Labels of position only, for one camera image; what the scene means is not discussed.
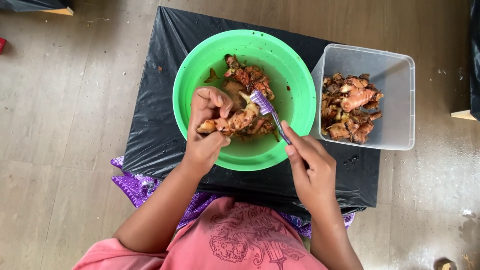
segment green plastic bowl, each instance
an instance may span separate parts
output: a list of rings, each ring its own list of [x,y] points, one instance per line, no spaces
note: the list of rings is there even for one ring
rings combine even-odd
[[[252,30],[232,30],[207,38],[185,58],[173,85],[173,111],[185,138],[190,118],[192,94],[198,86],[220,88],[227,71],[225,54],[236,54],[240,62],[263,67],[270,78],[276,98],[271,101],[280,120],[287,120],[300,136],[313,125],[317,97],[312,76],[300,56],[287,44],[271,35]],[[221,80],[204,83],[213,68]],[[236,171],[256,171],[272,167],[287,158],[286,142],[273,135],[254,137],[252,141],[232,137],[223,147],[216,165]]]

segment printed graphic on shirt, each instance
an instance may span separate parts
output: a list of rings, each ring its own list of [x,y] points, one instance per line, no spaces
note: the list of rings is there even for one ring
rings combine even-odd
[[[272,210],[266,207],[236,203],[226,214],[213,216],[213,225],[209,228],[213,254],[236,263],[252,252],[253,264],[257,268],[263,263],[275,263],[280,270],[287,259],[304,257],[298,251],[301,245],[288,237],[285,226],[271,213]]]

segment hand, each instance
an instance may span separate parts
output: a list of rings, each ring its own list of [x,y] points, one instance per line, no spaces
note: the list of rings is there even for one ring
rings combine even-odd
[[[213,86],[195,89],[190,104],[190,122],[187,132],[187,149],[182,163],[185,168],[200,177],[207,174],[218,159],[220,148],[229,145],[230,137],[221,132],[213,132],[206,137],[197,133],[197,127],[208,119],[227,118],[233,101],[227,94]]]
[[[293,183],[300,202],[312,213],[325,203],[338,206],[335,198],[336,161],[311,136],[298,136],[285,120],[282,128],[292,145],[285,147],[292,166]]]

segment toothbrush handle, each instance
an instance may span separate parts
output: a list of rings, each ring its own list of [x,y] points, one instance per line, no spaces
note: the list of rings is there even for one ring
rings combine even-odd
[[[280,133],[280,136],[287,142],[288,145],[291,145],[292,142],[288,139],[288,137],[285,135],[283,132],[282,126],[280,125],[280,120],[278,119],[278,115],[275,110],[272,112],[273,119],[275,120],[276,126],[278,127],[278,132]]]

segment wooden floor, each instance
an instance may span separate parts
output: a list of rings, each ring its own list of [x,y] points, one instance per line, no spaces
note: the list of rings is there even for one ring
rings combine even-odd
[[[0,11],[0,269],[69,269],[134,210],[109,160],[158,4],[413,57],[415,147],[382,152],[378,207],[350,239],[365,269],[480,268],[480,123],[450,117],[469,109],[468,0],[82,0]]]

